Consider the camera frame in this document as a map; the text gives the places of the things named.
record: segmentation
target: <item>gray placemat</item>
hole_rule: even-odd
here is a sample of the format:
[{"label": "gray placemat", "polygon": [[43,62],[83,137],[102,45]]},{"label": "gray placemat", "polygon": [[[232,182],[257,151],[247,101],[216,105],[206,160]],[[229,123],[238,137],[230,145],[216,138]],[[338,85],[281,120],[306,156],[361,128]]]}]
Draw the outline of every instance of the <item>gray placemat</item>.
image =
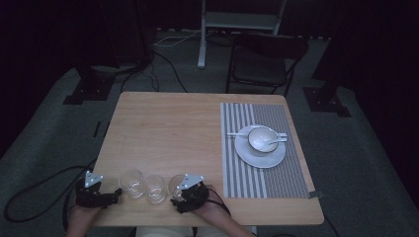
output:
[{"label": "gray placemat", "polygon": [[[226,198],[308,198],[284,107],[221,103],[222,168]],[[277,166],[260,169],[235,152],[234,136],[241,128],[261,124],[288,135],[286,155]]]}]

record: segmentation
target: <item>gray carpet floor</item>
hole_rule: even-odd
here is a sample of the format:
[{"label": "gray carpet floor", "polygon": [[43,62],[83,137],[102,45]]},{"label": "gray carpet floor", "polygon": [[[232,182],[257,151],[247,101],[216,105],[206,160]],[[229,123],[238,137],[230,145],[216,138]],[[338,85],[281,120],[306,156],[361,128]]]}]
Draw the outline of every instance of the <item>gray carpet floor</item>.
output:
[{"label": "gray carpet floor", "polygon": [[[159,33],[160,38],[190,33]],[[164,41],[171,44],[175,41]],[[188,92],[223,93],[227,75],[228,39],[211,38],[207,65],[197,67],[199,41],[155,46],[168,58]],[[310,50],[296,69],[287,97],[302,149],[316,189],[325,193],[320,202],[340,236],[419,236],[419,212],[400,183],[377,137],[360,110],[354,94],[339,88],[337,96],[351,114],[311,112],[302,87],[318,87],[311,78],[327,41],[311,39]],[[113,71],[112,68],[97,67]],[[87,165],[97,158],[123,91],[179,92],[184,90],[173,68],[159,55],[142,73],[118,76],[107,101],[63,105],[79,76],[75,70],[59,78],[37,112],[0,160],[0,208],[16,192],[70,166]],[[231,93],[267,94],[269,89],[233,85]],[[64,173],[18,197],[10,206],[16,219],[25,219],[47,208],[79,170]],[[61,224],[63,198],[40,217],[11,223],[0,219],[0,236],[64,236]],[[128,236],[132,228],[94,227],[88,236]],[[335,236],[328,222],[315,226],[258,226],[259,236],[282,233]]]}]

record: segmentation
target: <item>clear glass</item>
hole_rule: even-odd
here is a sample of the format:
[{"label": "clear glass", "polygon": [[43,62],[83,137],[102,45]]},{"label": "clear glass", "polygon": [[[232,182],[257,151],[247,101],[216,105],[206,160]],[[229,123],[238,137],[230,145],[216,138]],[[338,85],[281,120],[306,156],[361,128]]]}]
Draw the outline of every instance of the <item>clear glass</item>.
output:
[{"label": "clear glass", "polygon": [[185,175],[176,175],[172,177],[169,182],[169,194],[172,196],[172,199],[181,201],[182,198],[182,190],[178,189],[178,186],[182,183],[185,179]]},{"label": "clear glass", "polygon": [[140,198],[145,191],[141,172],[135,169],[125,171],[120,176],[120,187],[132,198]]},{"label": "clear glass", "polygon": [[153,204],[157,204],[166,199],[167,191],[163,177],[153,174],[145,177],[144,185],[146,198]]}]

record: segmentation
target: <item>black metal base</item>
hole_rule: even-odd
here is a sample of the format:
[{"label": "black metal base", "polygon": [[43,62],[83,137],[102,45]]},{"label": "black metal base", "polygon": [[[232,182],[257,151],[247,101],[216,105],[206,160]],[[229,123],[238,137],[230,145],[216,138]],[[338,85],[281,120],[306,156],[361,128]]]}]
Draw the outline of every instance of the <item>black metal base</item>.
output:
[{"label": "black metal base", "polygon": [[336,113],[339,117],[350,118],[351,114],[348,111],[348,108],[342,106],[339,98],[334,95],[333,98],[328,102],[324,103],[318,97],[321,88],[314,87],[303,87],[302,91],[304,92],[305,98],[307,99],[310,110],[313,112],[326,112],[326,113]]},{"label": "black metal base", "polygon": [[63,105],[81,105],[84,101],[106,101],[115,82],[115,75],[96,73],[92,81],[80,79],[71,96],[67,96]]}]

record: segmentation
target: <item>white bowl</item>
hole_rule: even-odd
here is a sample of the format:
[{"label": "white bowl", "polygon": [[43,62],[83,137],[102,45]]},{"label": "white bowl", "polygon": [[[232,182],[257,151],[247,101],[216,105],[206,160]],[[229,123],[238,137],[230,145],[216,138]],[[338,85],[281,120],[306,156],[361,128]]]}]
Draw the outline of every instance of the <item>white bowl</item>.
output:
[{"label": "white bowl", "polygon": [[267,141],[277,139],[277,133],[265,126],[253,128],[248,135],[250,145],[261,152],[272,152],[278,147],[278,142],[266,145]]}]

